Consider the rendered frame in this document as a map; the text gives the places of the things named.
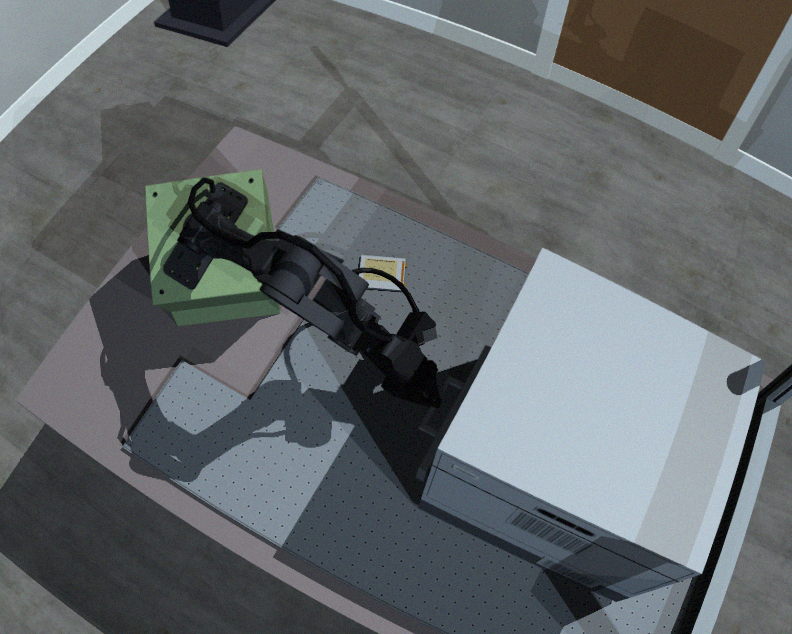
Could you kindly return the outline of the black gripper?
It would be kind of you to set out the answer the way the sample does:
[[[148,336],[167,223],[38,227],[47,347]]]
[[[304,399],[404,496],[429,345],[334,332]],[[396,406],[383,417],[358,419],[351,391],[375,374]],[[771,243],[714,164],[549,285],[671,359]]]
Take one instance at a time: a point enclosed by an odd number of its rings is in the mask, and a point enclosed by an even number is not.
[[[438,409],[442,402],[437,388],[436,373],[438,368],[436,367],[437,365],[433,360],[427,360],[419,374],[414,371],[406,375],[400,374],[386,366],[378,367],[386,375],[381,387],[399,399]],[[422,391],[426,393],[429,399],[424,397]],[[435,402],[432,401],[434,398]]]

